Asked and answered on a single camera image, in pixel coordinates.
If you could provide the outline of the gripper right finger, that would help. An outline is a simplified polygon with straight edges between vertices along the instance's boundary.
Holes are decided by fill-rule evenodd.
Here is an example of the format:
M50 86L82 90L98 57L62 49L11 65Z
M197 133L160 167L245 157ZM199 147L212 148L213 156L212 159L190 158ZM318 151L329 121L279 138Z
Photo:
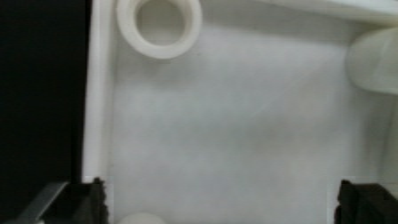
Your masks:
M336 224L398 224L398 199L377 184L341 181Z

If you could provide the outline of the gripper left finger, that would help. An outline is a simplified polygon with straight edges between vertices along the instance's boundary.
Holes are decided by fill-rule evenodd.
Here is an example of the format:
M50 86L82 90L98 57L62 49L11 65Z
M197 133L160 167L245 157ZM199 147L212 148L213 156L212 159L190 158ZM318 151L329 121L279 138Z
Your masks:
M105 182L50 183L37 193L14 224L109 224Z

